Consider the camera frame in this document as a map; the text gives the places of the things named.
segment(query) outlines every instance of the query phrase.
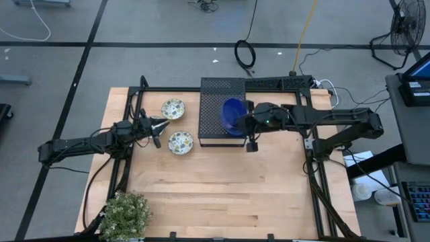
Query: black perforated box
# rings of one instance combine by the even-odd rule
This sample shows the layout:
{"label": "black perforated box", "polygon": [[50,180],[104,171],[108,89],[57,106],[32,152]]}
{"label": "black perforated box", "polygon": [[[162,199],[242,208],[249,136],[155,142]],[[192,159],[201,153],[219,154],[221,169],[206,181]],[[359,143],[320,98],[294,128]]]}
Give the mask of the black perforated box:
{"label": "black perforated box", "polygon": [[245,79],[202,78],[198,138],[201,147],[243,147],[246,136],[233,136],[221,123],[221,107],[230,98],[245,101]]}

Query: wooden table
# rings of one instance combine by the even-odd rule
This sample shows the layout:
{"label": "wooden table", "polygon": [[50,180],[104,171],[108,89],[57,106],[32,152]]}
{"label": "wooden table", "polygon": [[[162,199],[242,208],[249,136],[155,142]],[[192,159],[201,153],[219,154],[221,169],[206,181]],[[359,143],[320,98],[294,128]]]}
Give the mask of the wooden table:
{"label": "wooden table", "polygon": [[[127,91],[111,88],[102,127],[122,119]],[[311,93],[316,109],[331,108],[326,90],[313,89]],[[304,147],[297,132],[262,134],[256,153],[247,153],[245,148],[202,148],[197,139],[200,93],[144,92],[142,106],[148,116],[162,116],[162,104],[172,97],[185,102],[184,116],[165,129],[160,149],[152,141],[144,149],[135,146],[132,158],[128,191],[144,194],[154,214],[147,237],[168,237],[176,231],[178,237],[189,238],[265,239],[268,233],[276,239],[318,238],[308,176],[302,170]],[[247,93],[247,99],[256,104],[296,104],[291,93]],[[194,137],[193,149],[183,156],[174,155],[167,146],[170,135],[178,130]],[[318,127],[321,138],[336,131],[334,126]],[[94,156],[89,179],[107,158]],[[339,151],[333,151],[331,158],[343,161]],[[112,165],[113,161],[91,186],[87,223],[105,204]],[[328,162],[325,167],[333,206],[359,234],[345,168]],[[329,235],[327,214],[322,204],[320,207],[325,234]],[[75,230],[83,230],[82,207]]]}

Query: gray floor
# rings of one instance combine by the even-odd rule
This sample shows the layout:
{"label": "gray floor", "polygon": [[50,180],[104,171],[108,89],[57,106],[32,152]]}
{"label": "gray floor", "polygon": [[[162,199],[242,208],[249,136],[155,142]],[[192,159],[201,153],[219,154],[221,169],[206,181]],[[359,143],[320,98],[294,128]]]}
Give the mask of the gray floor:
{"label": "gray floor", "polygon": [[[72,8],[36,6],[52,30],[51,41],[84,42],[101,0],[72,0]],[[205,14],[183,1],[109,0],[97,42],[236,42],[247,34],[253,1],[221,0],[219,10]],[[311,0],[260,1],[250,42],[297,43]],[[306,33],[305,43],[367,44],[389,30],[388,0],[324,0]],[[0,1],[0,28],[23,37],[43,38],[45,30],[28,6]],[[0,41],[14,39],[0,33]],[[430,44],[427,32],[422,44]],[[52,137],[83,48],[0,47],[0,73],[29,75],[33,85],[0,86],[0,102],[13,105],[14,119],[0,140],[0,241],[15,237],[34,187],[40,164],[37,146]],[[304,55],[315,50],[302,50]],[[294,49],[256,49],[255,77],[288,75]],[[400,63],[391,50],[378,54]],[[414,63],[413,58],[407,67]],[[330,79],[348,88],[357,101],[385,87],[393,70],[371,58],[369,50],[332,50],[309,56],[306,74]],[[200,77],[246,77],[231,48],[92,48],[67,119],[63,138],[88,136],[99,128],[110,87],[138,85],[145,75],[152,86],[198,86]],[[354,103],[339,90],[339,108]],[[388,97],[381,93],[375,99]],[[400,142],[389,103],[378,111],[385,134],[378,140],[358,140],[354,151],[379,153]],[[64,160],[61,165],[88,170],[91,156]],[[87,176],[50,171],[26,238],[73,234]],[[395,229],[391,208],[373,200],[356,204],[363,235],[370,239],[408,241],[388,234]]]}

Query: small plate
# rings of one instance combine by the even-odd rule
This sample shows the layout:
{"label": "small plate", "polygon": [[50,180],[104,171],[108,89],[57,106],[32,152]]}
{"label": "small plate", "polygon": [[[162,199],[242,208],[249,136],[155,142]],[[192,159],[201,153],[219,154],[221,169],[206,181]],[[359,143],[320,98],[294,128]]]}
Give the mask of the small plate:
{"label": "small plate", "polygon": [[174,132],[169,138],[169,150],[175,155],[184,155],[193,148],[193,137],[185,131]]}
{"label": "small plate", "polygon": [[161,117],[158,117],[158,116],[151,116],[151,117],[149,117],[149,118],[153,118],[153,119],[161,119]]}
{"label": "small plate", "polygon": [[172,98],[163,104],[161,112],[167,119],[176,120],[185,113],[185,104],[177,98]]}

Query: potted plant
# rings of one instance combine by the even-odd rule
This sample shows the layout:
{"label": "potted plant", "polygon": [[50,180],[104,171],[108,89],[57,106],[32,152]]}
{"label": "potted plant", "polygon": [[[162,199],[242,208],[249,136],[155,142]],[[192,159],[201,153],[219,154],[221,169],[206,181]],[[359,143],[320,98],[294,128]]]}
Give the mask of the potted plant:
{"label": "potted plant", "polygon": [[148,200],[134,192],[116,192],[106,205],[100,224],[100,239],[129,241],[144,236],[151,219]]}

